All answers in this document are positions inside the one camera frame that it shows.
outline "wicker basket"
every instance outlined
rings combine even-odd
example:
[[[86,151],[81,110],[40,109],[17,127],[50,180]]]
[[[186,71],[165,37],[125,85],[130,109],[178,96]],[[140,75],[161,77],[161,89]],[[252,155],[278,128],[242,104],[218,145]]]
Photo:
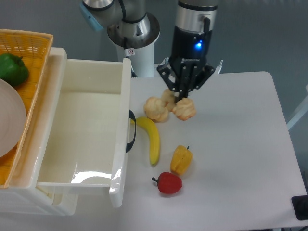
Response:
[[[52,42],[53,35],[50,34],[0,29],[0,54],[22,56],[29,70],[26,82],[15,87],[26,107],[25,129],[16,146],[0,158],[0,189],[9,186],[19,160]]]

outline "banana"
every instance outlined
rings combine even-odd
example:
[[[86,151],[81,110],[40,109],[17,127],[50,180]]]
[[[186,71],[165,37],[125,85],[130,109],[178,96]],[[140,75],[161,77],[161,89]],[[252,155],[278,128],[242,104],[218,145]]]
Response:
[[[155,123],[147,117],[141,116],[136,118],[137,126],[143,128],[150,138],[150,163],[155,166],[160,156],[160,138]]]

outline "drawer handle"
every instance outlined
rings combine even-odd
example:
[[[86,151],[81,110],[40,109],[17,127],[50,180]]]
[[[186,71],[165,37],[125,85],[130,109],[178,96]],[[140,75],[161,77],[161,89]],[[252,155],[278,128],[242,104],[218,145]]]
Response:
[[[129,118],[132,119],[132,120],[134,121],[134,124],[135,124],[135,133],[134,133],[134,138],[133,138],[133,140],[132,140],[130,143],[126,144],[126,152],[127,152],[127,153],[131,150],[131,148],[132,148],[133,145],[134,145],[135,138],[136,138],[136,129],[137,129],[136,118],[135,118],[134,113],[133,113],[131,110],[129,111]]]

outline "toy bell pepper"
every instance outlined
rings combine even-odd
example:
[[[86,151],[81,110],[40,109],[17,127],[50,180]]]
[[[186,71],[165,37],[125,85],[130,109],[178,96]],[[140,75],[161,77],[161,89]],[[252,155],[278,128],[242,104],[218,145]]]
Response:
[[[173,154],[171,164],[170,164],[170,170],[178,175],[183,175],[186,170],[188,169],[193,154],[191,151],[188,150],[189,146],[186,148],[182,145],[179,145]]]
[[[170,172],[163,172],[159,175],[158,179],[152,177],[152,180],[157,182],[161,193],[174,194],[182,188],[181,178]]]
[[[10,53],[0,55],[0,78],[15,87],[23,83],[29,75],[22,57]]]

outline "cable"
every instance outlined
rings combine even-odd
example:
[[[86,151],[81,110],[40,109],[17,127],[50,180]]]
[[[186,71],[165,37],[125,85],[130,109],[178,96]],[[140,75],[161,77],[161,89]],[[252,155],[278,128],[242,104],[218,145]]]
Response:
[[[299,231],[304,231],[305,229],[307,229],[308,228],[308,225],[307,226],[304,226],[304,227],[302,227]]]

